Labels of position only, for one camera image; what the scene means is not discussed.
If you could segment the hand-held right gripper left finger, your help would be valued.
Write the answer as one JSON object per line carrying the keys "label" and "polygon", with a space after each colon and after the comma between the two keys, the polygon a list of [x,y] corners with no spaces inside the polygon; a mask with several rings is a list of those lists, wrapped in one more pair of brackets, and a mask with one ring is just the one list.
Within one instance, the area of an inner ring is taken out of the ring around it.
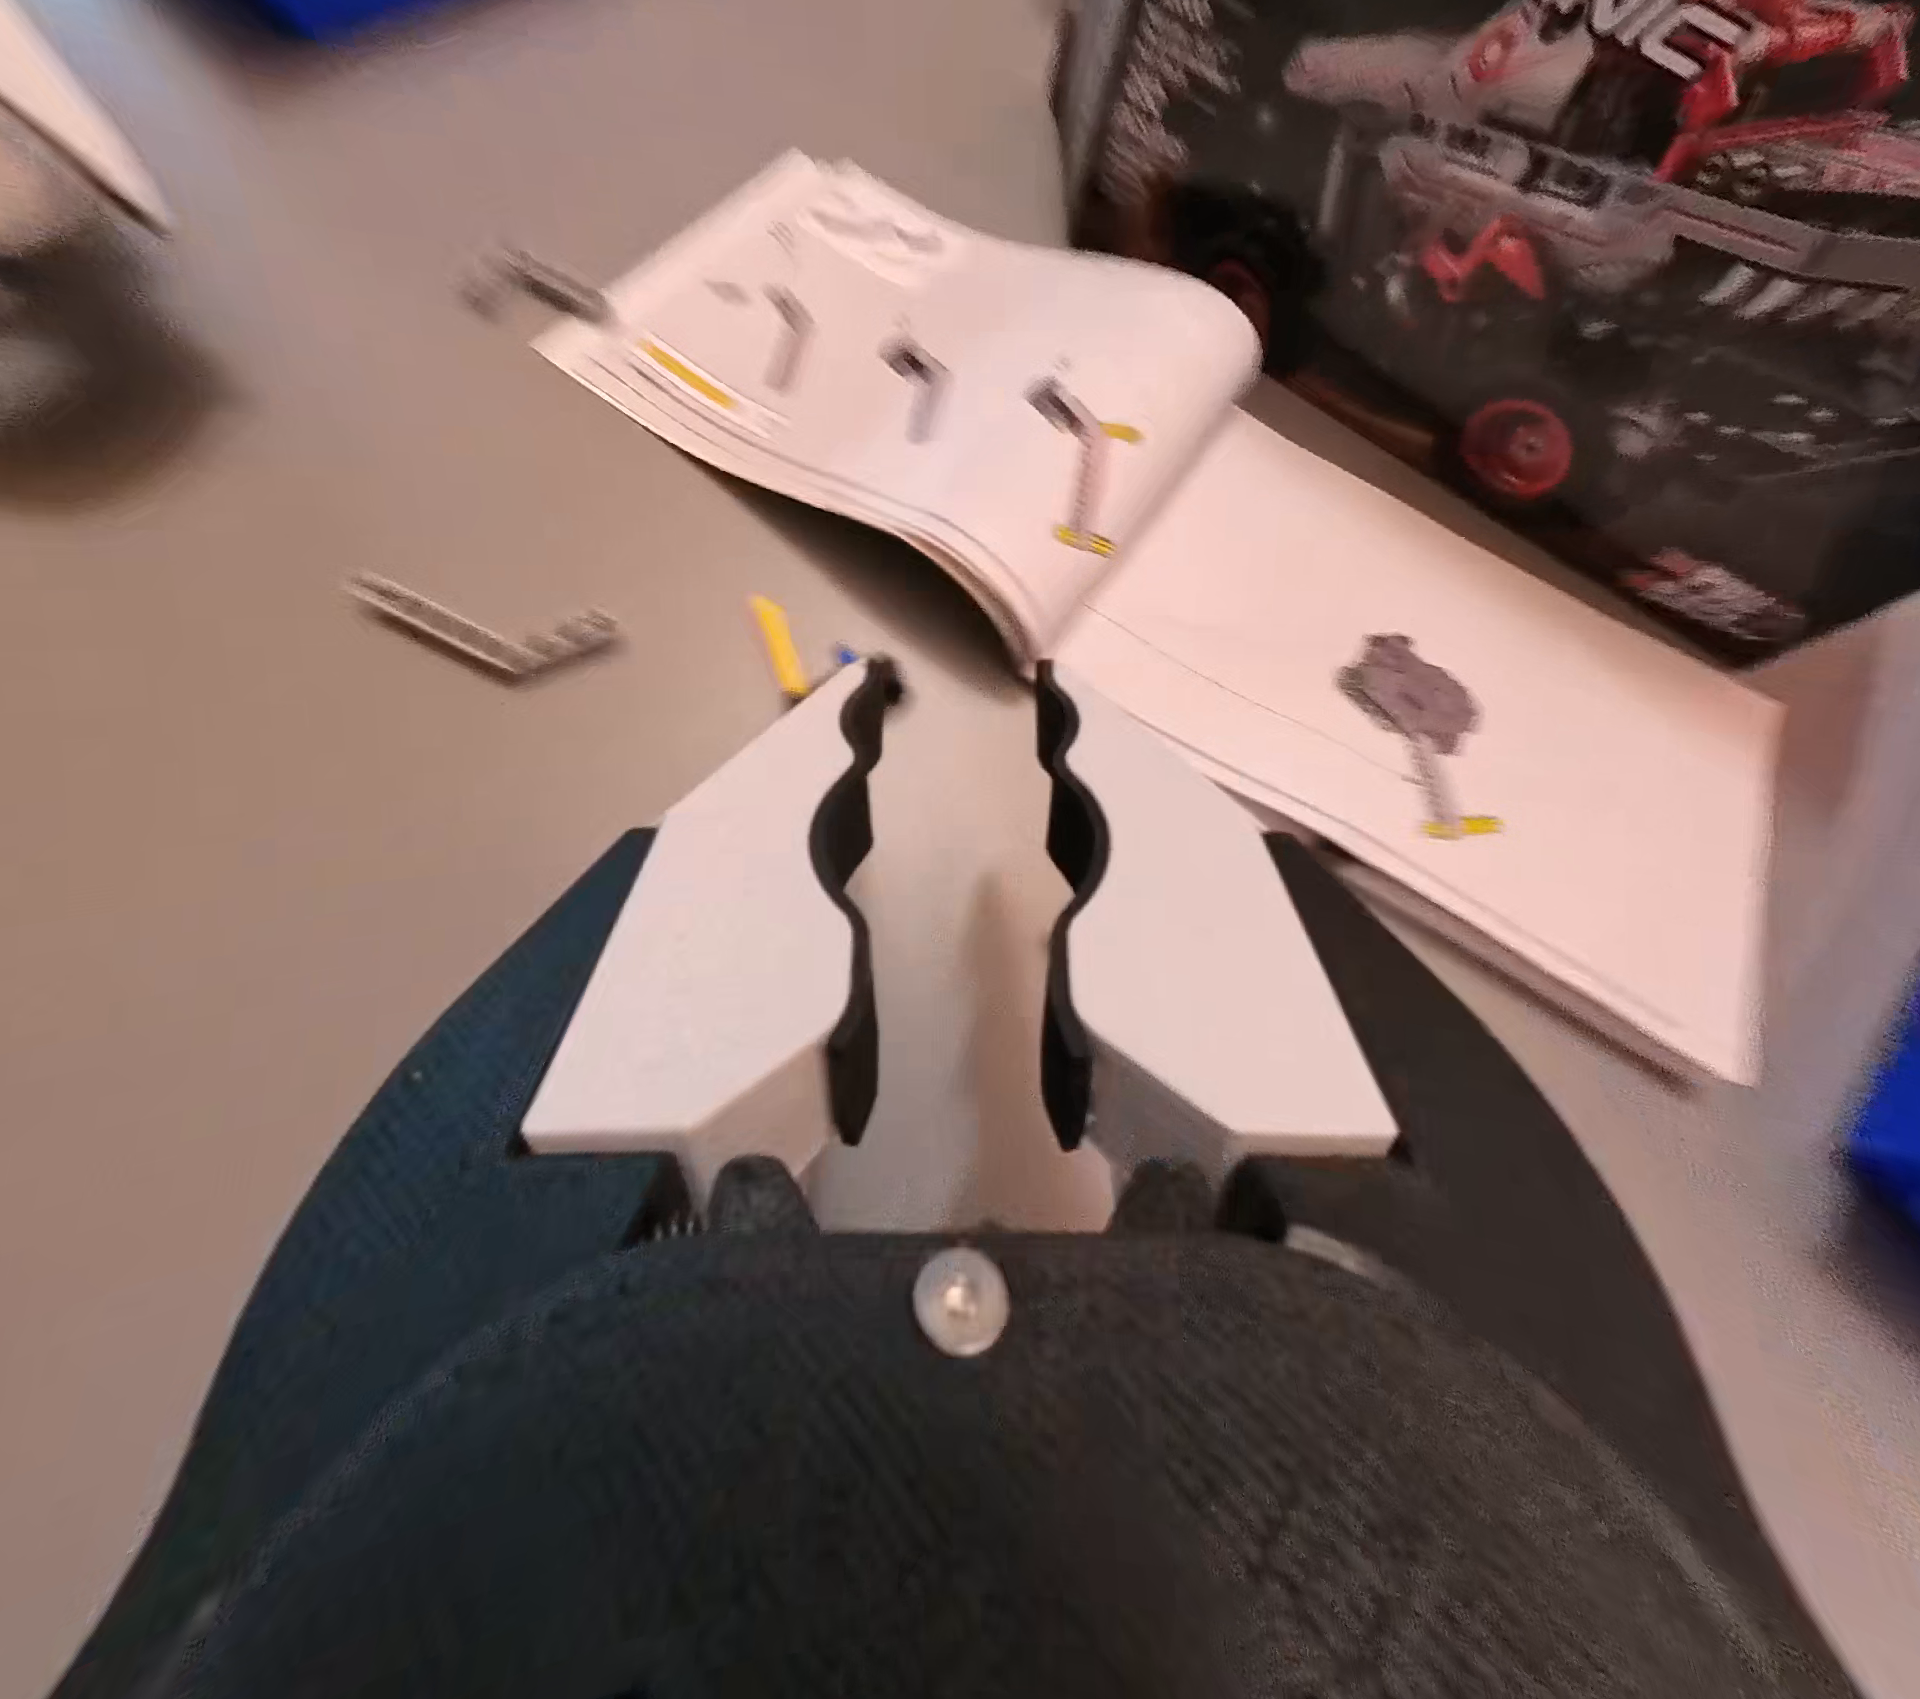
{"label": "hand-held right gripper left finger", "polygon": [[850,884],[901,698],[886,658],[836,672],[678,800],[523,1114],[537,1156],[809,1168],[877,1100],[869,928]]}

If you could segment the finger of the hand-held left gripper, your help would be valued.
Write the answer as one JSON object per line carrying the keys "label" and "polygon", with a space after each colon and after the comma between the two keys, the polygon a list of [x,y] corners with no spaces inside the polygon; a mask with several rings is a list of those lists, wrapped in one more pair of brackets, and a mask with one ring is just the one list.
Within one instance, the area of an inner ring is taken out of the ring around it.
{"label": "finger of the hand-held left gripper", "polygon": [[1,0],[1,103],[124,217],[157,237],[174,233],[156,177],[22,0]]}

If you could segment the yellow toy axle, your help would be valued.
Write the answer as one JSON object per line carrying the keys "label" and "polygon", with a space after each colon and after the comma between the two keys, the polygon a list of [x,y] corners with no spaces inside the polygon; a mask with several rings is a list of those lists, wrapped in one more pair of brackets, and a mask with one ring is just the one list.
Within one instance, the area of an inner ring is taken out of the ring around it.
{"label": "yellow toy axle", "polygon": [[812,674],[787,614],[780,604],[758,594],[745,604],[780,698],[786,704],[801,704],[812,694]]}

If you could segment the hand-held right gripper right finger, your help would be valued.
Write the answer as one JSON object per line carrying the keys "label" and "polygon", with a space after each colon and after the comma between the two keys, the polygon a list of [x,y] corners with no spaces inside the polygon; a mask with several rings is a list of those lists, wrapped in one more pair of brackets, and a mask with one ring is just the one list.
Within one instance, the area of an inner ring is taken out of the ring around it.
{"label": "hand-held right gripper right finger", "polygon": [[1268,834],[1172,746],[1045,662],[1034,680],[1048,932],[1040,1098],[1122,1186],[1159,1162],[1225,1190],[1249,1160],[1377,1162],[1399,1124]]}

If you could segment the dark toy set box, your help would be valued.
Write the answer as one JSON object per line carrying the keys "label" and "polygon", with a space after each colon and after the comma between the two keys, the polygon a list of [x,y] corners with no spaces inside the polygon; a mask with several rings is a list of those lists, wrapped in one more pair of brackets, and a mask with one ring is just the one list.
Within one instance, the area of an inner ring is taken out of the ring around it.
{"label": "dark toy set box", "polygon": [[1731,662],[1916,598],[1918,0],[1068,0],[1068,239]]}

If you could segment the blue plastic bin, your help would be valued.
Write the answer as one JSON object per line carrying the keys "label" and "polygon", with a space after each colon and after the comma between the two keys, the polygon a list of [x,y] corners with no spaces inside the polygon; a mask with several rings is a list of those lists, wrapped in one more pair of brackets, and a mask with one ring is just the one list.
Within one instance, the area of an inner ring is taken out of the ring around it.
{"label": "blue plastic bin", "polygon": [[1860,1190],[1918,1234],[1918,1018],[1897,1030],[1844,1144]]}

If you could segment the white instruction booklet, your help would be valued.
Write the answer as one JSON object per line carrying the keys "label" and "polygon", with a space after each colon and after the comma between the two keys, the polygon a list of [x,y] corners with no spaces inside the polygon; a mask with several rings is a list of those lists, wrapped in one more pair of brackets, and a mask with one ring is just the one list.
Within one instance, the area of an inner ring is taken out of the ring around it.
{"label": "white instruction booklet", "polygon": [[1230,301],[786,153],[531,352],[686,458],[909,546],[1021,678],[1673,1074],[1751,1088],[1781,708],[1241,408]]}

